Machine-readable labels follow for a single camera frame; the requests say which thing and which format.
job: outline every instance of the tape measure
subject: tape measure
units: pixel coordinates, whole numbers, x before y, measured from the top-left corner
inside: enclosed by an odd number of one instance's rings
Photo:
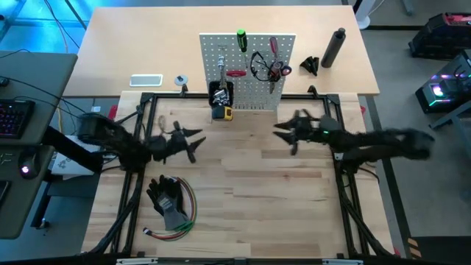
[[[211,117],[214,121],[232,121],[233,109],[227,106],[213,107]]]

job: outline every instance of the wooden workbench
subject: wooden workbench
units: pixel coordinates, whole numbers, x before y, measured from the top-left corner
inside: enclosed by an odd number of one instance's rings
[[[322,58],[339,27],[347,39],[333,66],[320,67],[318,77],[300,68],[309,56]],[[206,92],[199,33],[237,29],[297,35],[284,93],[310,85],[320,93],[379,93],[351,6],[98,7],[64,96],[119,96],[133,89],[133,74],[163,74],[162,91],[177,90],[174,78],[184,74],[190,91]]]
[[[140,98],[140,92],[123,92],[116,118],[134,111]],[[340,99],[346,128],[364,131],[356,94],[340,94]],[[324,113],[321,102],[282,101],[278,117],[274,112],[236,111],[231,122],[210,123],[207,100],[159,99],[155,122],[164,115],[167,128],[178,120],[188,129],[203,129],[190,140],[207,139],[196,151],[195,164],[184,152],[170,157],[166,165],[148,164],[132,253],[204,258],[334,258],[336,253],[347,253],[328,147],[301,143],[293,157],[288,145],[272,134],[273,124],[290,119],[301,108],[309,109],[313,116]],[[135,118],[124,125],[132,132]],[[155,123],[152,134],[158,133]],[[159,241],[142,233],[144,227],[163,229],[163,219],[146,194],[151,178],[158,179],[160,174],[184,177],[196,192],[196,224],[179,241]],[[115,221],[123,182],[124,173],[119,170],[102,174],[82,250],[93,248]],[[377,180],[360,172],[356,182],[366,224],[392,251]],[[126,223],[120,248],[127,227]],[[359,250],[355,225],[353,235]]]

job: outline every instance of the small bottle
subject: small bottle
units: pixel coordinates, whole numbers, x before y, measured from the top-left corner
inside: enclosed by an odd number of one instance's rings
[[[325,50],[324,57],[321,60],[321,66],[324,68],[330,68],[333,61],[336,59],[337,54],[340,51],[341,45],[344,43],[344,40],[347,36],[345,35],[345,29],[340,28],[333,33],[332,38],[330,39],[329,46]]]

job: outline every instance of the green screwdriver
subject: green screwdriver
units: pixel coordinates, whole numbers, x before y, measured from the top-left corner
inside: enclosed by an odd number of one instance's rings
[[[247,35],[245,34],[245,30],[240,29],[237,31],[237,42],[238,42],[238,47],[241,48],[241,52],[244,55],[245,59],[245,68],[249,68],[249,63],[247,62],[247,54],[245,53],[247,51]]]

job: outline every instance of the white pegboard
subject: white pegboard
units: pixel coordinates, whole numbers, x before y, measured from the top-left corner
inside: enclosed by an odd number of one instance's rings
[[[270,49],[269,39],[276,37],[278,42],[278,56],[284,65],[289,65],[292,49],[294,47],[295,34],[247,34],[247,64],[250,68],[252,54],[259,51],[266,63],[270,66],[275,56]],[[244,70],[245,77],[226,77],[227,81],[234,83],[234,105],[239,110],[276,110],[280,103],[281,94],[286,77],[281,77],[276,82],[275,90],[270,93],[270,83],[261,82],[252,76],[250,69],[246,68],[244,55],[237,44],[236,33],[200,33],[201,53],[205,67],[206,85],[211,81],[220,80],[220,71],[217,66],[218,56],[225,57],[225,71]],[[258,77],[266,79],[268,71],[261,68],[255,61],[253,63],[258,70]]]

